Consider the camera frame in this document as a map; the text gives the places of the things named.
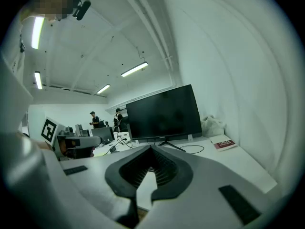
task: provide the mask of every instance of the black cable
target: black cable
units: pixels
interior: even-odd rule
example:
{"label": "black cable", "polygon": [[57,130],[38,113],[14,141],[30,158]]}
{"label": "black cable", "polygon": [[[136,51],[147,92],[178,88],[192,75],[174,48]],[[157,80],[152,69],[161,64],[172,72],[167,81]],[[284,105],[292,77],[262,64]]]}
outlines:
{"label": "black cable", "polygon": [[149,145],[155,145],[155,144],[156,144],[156,138],[154,139],[154,144],[150,144],[150,143],[148,142],[148,139],[147,139],[147,143],[148,143]]}
{"label": "black cable", "polygon": [[[109,150],[107,151],[107,153],[106,154],[108,154],[108,152],[110,151],[110,148],[109,148]],[[104,154],[103,156],[105,156],[106,154]]]}
{"label": "black cable", "polygon": [[124,141],[124,139],[123,139],[121,136],[117,136],[117,137],[116,137],[116,140],[117,140],[120,144],[128,146],[129,149],[133,148],[133,145],[132,145],[132,146],[129,146],[129,145],[128,145],[128,144],[131,142],[131,140],[130,140],[129,142],[126,143],[126,142]]}
{"label": "black cable", "polygon": [[111,148],[109,148],[109,150],[107,151],[106,154],[108,154],[108,152],[110,151],[110,149],[112,149],[113,147],[117,146],[118,144],[122,144],[122,143],[118,142],[118,143],[116,143],[115,145],[111,146]]}
{"label": "black cable", "polygon": [[132,145],[132,146],[127,145],[127,144],[129,144],[129,143],[131,142],[131,140],[130,140],[128,143],[126,143],[126,142],[124,141],[124,139],[122,139],[122,137],[121,137],[121,136],[120,136],[120,138],[121,138],[121,142],[123,142],[123,145],[128,146],[128,147],[129,147],[129,149],[133,148],[133,145]]}
{"label": "black cable", "polygon": [[185,146],[182,146],[180,148],[182,149],[183,147],[192,147],[192,146],[202,147],[202,149],[199,152],[196,152],[196,153],[187,153],[187,154],[194,155],[194,154],[198,154],[198,153],[200,153],[200,152],[202,152],[204,150],[204,147],[200,146],[200,145],[185,145]]}

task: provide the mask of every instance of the computer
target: computer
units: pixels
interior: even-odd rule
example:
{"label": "computer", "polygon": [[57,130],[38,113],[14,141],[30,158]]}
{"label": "computer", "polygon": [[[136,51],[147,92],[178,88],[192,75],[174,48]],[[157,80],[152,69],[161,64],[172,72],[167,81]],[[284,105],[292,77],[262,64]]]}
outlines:
{"label": "computer", "polygon": [[202,136],[191,85],[175,88],[126,105],[133,140],[168,141]]}
{"label": "computer", "polygon": [[81,130],[81,136],[90,136],[89,130]]}
{"label": "computer", "polygon": [[130,124],[127,124],[127,130],[128,130],[128,133],[129,133],[129,138],[130,138],[130,140],[133,142],[133,139],[132,139],[132,132],[131,132],[131,129],[130,129]]}
{"label": "computer", "polygon": [[75,125],[75,134],[77,136],[81,136],[81,130],[82,130],[82,126],[81,125],[79,125],[79,124]]}
{"label": "computer", "polygon": [[92,136],[99,136],[104,140],[114,141],[114,134],[112,127],[92,129]]}

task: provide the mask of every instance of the fluorescent ceiling light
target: fluorescent ceiling light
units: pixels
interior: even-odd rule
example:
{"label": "fluorescent ceiling light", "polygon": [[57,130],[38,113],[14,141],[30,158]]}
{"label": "fluorescent ceiling light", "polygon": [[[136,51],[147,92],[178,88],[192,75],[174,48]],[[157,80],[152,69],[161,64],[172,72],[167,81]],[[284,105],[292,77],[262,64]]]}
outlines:
{"label": "fluorescent ceiling light", "polygon": [[147,62],[141,63],[141,64],[139,64],[139,65],[133,67],[132,69],[130,69],[130,70],[124,72],[123,74],[121,74],[121,76],[122,76],[122,77],[125,77],[125,76],[127,76],[127,75],[129,75],[129,74],[131,74],[131,73],[133,73],[133,72],[135,72],[135,71],[138,71],[138,70],[140,70],[140,69],[146,67],[147,65],[148,65]]}
{"label": "fluorescent ceiling light", "polygon": [[36,79],[36,84],[37,84],[38,89],[42,89],[39,71],[35,71],[35,79]]}
{"label": "fluorescent ceiling light", "polygon": [[97,94],[100,94],[101,92],[105,91],[108,87],[110,87],[109,84],[105,85],[101,90],[99,90],[99,91],[97,92]]}
{"label": "fluorescent ceiling light", "polygon": [[39,45],[39,38],[42,29],[44,18],[36,17],[34,28],[33,28],[33,35],[32,35],[32,48],[38,49]]}

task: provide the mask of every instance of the cable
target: cable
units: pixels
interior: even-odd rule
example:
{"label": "cable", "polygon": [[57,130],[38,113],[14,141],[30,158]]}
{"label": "cable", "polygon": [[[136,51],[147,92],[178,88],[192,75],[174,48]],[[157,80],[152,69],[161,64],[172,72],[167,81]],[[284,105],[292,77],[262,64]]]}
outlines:
{"label": "cable", "polygon": [[[110,148],[109,148],[109,150],[107,151],[107,153],[106,154],[108,154],[108,152],[110,151]],[[104,154],[103,156],[105,156],[106,154]]]}
{"label": "cable", "polygon": [[106,154],[108,154],[108,152],[110,151],[110,149],[112,149],[113,147],[117,146],[118,144],[122,144],[122,143],[118,142],[118,143],[116,143],[115,145],[111,146],[111,148],[109,148],[109,150],[107,151]]}
{"label": "cable", "polygon": [[144,62],[145,62],[145,57],[140,57],[140,54],[139,54],[139,58],[140,58],[140,59],[144,59]]}
{"label": "cable", "polygon": [[148,143],[149,145],[155,145],[155,144],[156,144],[156,138],[154,139],[154,144],[150,144],[150,143],[148,142],[148,139],[147,139],[147,143]]}
{"label": "cable", "polygon": [[192,147],[192,146],[202,147],[202,149],[199,152],[196,152],[196,153],[188,153],[190,155],[198,154],[198,153],[200,153],[200,152],[202,152],[204,150],[204,147],[200,146],[200,145],[185,145],[185,146],[182,146],[180,148],[183,148],[183,147]]}
{"label": "cable", "polygon": [[128,143],[126,143],[126,142],[124,141],[126,138],[125,138],[125,139],[122,139],[121,136],[120,136],[120,138],[121,138],[120,142],[123,142],[123,145],[128,146],[129,149],[133,148],[133,144],[131,144],[132,146],[127,145],[127,144],[129,144],[129,143],[131,142],[131,140],[130,140]]}

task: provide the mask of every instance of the office chair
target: office chair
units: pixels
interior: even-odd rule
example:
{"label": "office chair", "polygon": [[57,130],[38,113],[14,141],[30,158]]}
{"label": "office chair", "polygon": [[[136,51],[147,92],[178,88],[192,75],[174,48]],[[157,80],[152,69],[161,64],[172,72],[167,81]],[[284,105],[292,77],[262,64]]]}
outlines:
{"label": "office chair", "polygon": [[127,128],[127,125],[129,124],[129,119],[128,117],[123,117],[123,119],[121,120],[121,123],[120,123],[120,132],[128,132],[128,128]]}

